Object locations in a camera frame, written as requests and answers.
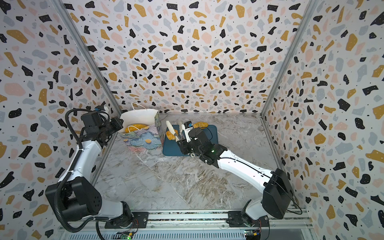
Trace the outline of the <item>large sesame oval loaf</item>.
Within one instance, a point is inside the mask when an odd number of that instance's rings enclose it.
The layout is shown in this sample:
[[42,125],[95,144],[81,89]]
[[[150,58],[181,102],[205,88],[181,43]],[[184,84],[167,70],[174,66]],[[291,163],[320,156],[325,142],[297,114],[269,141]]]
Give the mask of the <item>large sesame oval loaf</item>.
[[147,128],[148,126],[147,125],[144,125],[144,124],[133,124],[133,125],[129,125],[125,128],[125,133],[131,133],[131,132],[135,132],[135,131],[139,131],[141,129],[145,129]]

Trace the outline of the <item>floral paper bag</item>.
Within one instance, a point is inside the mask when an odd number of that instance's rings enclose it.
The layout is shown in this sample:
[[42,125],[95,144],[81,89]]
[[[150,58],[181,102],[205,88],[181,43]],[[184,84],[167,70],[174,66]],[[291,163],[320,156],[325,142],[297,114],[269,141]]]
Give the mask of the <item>floral paper bag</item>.
[[[164,133],[159,116],[159,111],[145,108],[138,103],[131,103],[132,109],[121,114],[123,129],[118,133],[124,143],[133,152],[143,152],[162,148],[164,144]],[[125,128],[133,124],[144,124],[148,127],[139,131],[125,133]]]

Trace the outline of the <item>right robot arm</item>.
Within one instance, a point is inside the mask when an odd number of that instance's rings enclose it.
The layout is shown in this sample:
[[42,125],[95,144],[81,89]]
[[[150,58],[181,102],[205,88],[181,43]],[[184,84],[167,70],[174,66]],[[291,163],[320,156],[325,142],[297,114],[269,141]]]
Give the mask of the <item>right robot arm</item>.
[[177,134],[174,130],[171,133],[184,155],[198,157],[207,165],[228,171],[263,194],[262,198],[246,203],[244,219],[258,220],[267,215],[279,220],[285,217],[294,201],[294,191],[285,171],[264,169],[240,158],[227,147],[213,144],[201,128],[191,128],[187,134]]

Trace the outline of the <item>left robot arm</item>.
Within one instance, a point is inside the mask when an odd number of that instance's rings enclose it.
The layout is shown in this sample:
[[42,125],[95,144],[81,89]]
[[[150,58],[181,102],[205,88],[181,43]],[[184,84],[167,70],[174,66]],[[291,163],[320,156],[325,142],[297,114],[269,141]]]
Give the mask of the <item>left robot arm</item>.
[[123,128],[123,120],[111,118],[107,108],[97,106],[94,110],[69,110],[65,121],[77,149],[64,175],[45,191],[57,220],[70,233],[81,231],[91,221],[115,228],[131,226],[134,216],[128,204],[103,200],[90,182],[99,154],[114,133]]

